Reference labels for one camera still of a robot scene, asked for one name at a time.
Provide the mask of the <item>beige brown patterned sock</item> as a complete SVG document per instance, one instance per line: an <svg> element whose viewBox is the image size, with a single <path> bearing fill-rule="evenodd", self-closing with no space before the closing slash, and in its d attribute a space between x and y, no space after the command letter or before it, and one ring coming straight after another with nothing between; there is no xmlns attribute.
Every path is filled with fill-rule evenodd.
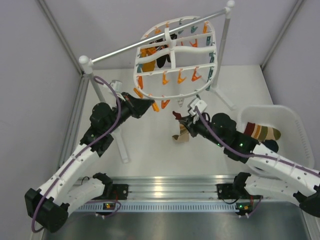
<svg viewBox="0 0 320 240"><path fill-rule="evenodd" d="M182 119L182 115L180 113L173 111L172 114L174 115L176 120ZM186 127L180 123L179 134L173 135L172 139L178 144L187 143L190 140L190 133L188 132Z"/></svg>

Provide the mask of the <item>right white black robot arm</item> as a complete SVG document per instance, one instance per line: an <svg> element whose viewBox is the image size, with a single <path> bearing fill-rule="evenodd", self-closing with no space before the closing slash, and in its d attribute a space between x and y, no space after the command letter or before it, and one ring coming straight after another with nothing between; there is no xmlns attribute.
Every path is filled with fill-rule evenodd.
<svg viewBox="0 0 320 240"><path fill-rule="evenodd" d="M271 178L240 172L233 182L238 198L263 196L290 202L304 212L320 216L320 173L297 164L269 149L258 140L237 131L236 122L225 113L207 121L202 115L175 118L192 137L203 138L223 148L230 159L271 174Z"/></svg>

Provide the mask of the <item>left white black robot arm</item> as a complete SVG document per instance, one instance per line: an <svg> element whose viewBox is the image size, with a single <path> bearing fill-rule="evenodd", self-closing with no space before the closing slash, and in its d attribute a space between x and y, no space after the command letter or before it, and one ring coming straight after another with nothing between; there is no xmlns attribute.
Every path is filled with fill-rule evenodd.
<svg viewBox="0 0 320 240"><path fill-rule="evenodd" d="M110 147L114 141L112 132L130 117L141 118L154 103L152 99L135 98L127 92L122 92L121 96L116 98L115 107L105 102L93 107L90 127L68 160L38 189L30 188L25 193L26 210L32 218L34 233L38 232L36 223L55 233L79 207L94 199L108 199L113 194L113 180L101 172L77 188L73 185Z"/></svg>

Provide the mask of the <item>white clip sock hanger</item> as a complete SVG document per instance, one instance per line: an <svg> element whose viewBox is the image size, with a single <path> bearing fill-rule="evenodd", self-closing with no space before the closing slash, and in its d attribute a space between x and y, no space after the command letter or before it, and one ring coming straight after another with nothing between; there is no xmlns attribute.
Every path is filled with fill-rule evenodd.
<svg viewBox="0 0 320 240"><path fill-rule="evenodd" d="M170 35L177 34L177 39ZM148 29L142 36L144 44L136 51L133 91L142 99L154 100L155 112L170 102L179 106L210 86L216 75L216 36L213 25L198 16L170 19ZM156 46L168 48L156 51ZM158 68L157 59L169 54Z"/></svg>

